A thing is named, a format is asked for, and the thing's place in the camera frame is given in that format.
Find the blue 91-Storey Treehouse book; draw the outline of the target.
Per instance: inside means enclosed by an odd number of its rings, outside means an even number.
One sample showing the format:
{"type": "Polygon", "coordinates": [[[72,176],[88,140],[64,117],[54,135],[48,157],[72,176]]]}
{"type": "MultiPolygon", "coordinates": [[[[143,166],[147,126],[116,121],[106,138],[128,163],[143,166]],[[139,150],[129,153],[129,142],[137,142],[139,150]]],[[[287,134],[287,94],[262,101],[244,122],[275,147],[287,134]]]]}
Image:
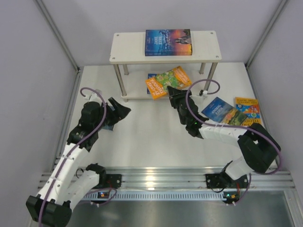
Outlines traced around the blue 91-Storey Treehouse book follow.
{"type": "MultiPolygon", "coordinates": [[[[155,76],[157,76],[156,73],[149,73],[148,76],[147,76],[147,79],[154,78],[155,76]]],[[[147,88],[147,94],[148,95],[151,94],[148,88],[147,88]]]]}

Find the Animal Farm book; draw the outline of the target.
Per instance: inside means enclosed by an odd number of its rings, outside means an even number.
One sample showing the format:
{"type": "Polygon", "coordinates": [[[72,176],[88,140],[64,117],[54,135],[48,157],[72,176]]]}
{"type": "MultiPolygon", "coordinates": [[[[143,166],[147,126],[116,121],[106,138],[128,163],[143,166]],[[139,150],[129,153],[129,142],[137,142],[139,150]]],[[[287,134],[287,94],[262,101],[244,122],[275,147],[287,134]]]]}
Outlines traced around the Animal Farm book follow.
{"type": "Polygon", "coordinates": [[[246,114],[231,106],[219,97],[216,97],[203,110],[207,118],[217,123],[240,126],[247,118],[246,114]]]}

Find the Jane Eyre book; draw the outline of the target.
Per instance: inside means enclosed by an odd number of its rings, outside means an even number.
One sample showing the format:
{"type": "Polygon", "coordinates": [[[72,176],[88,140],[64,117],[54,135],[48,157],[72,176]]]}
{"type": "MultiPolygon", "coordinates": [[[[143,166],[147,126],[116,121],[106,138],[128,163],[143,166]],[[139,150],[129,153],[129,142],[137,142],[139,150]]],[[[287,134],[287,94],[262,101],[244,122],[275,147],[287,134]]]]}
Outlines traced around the Jane Eyre book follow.
{"type": "Polygon", "coordinates": [[[145,31],[145,56],[191,56],[192,48],[190,29],[145,31]]]}

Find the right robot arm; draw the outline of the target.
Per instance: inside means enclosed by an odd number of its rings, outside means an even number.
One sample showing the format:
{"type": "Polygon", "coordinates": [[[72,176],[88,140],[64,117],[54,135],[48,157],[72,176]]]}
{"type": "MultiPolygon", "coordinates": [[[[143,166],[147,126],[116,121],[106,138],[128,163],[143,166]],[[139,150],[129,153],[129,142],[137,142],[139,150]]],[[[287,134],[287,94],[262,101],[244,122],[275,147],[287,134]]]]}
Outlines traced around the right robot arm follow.
{"type": "Polygon", "coordinates": [[[219,125],[199,113],[190,91],[169,86],[168,94],[170,104],[177,110],[180,123],[188,134],[194,138],[230,144],[240,150],[240,157],[230,160],[220,172],[222,181],[236,181],[252,172],[270,173],[268,169],[281,154],[281,148],[261,124],[253,123],[249,127],[219,125]]]}

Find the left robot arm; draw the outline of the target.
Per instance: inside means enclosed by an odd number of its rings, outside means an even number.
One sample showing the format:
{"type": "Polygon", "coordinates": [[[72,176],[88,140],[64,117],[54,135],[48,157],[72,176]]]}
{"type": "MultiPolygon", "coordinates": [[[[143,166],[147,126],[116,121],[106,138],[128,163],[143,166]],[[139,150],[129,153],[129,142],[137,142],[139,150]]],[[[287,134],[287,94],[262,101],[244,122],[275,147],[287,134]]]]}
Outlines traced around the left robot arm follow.
{"type": "Polygon", "coordinates": [[[78,124],[71,130],[51,176],[37,195],[29,196],[26,201],[32,220],[49,227],[65,227],[82,198],[94,187],[105,185],[106,169],[98,164],[88,165],[74,183],[72,179],[98,140],[99,131],[123,120],[130,111],[112,97],[108,103],[89,101],[84,104],[78,124]]]}

